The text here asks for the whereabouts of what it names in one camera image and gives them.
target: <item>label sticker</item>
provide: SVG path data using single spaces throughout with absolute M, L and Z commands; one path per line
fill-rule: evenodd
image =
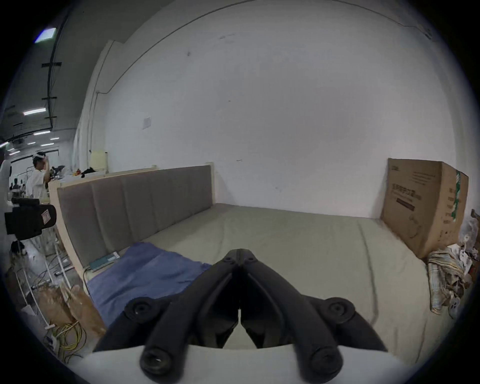
M 48 213 L 48 209 L 42 213 L 43 225 L 50 221 L 50 213 Z

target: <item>crumpled cloth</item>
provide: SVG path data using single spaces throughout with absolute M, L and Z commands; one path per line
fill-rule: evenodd
M 439 315 L 442 306 L 448 306 L 454 297 L 461 298 L 466 277 L 463 263 L 447 248 L 428 255 L 428 280 L 430 283 L 430 310 Z

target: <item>bed sheet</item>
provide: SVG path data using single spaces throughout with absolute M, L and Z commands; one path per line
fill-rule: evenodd
M 425 263 L 381 220 L 215 204 L 145 241 L 209 264 L 250 249 L 300 293 L 350 300 L 409 364 L 428 357 L 453 325 L 446 311 L 430 312 Z M 254 348 L 237 328 L 225 347 Z

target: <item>blue towel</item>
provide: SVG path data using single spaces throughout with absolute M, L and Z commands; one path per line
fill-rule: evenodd
M 130 300 L 180 293 L 210 266 L 140 242 L 87 286 L 100 316 L 109 326 Z

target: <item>upholstered headboard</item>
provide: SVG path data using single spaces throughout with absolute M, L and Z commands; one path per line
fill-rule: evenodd
M 60 236 L 66 249 L 71 242 L 83 268 L 213 204 L 210 165 L 108 174 L 53 187 Z

